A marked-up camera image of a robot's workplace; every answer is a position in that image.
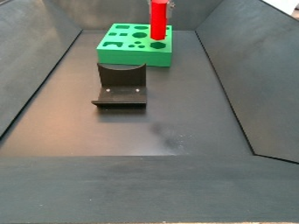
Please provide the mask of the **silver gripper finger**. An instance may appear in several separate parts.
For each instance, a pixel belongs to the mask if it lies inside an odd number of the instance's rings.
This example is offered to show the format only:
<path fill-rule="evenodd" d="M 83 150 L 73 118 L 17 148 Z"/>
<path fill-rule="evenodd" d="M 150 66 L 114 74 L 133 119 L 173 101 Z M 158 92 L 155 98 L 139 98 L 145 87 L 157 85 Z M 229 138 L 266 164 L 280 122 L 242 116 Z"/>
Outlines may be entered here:
<path fill-rule="evenodd" d="M 167 18 L 173 17 L 174 8 L 175 8 L 175 2 L 174 2 L 174 0 L 169 0 L 169 2 L 167 2 Z"/>

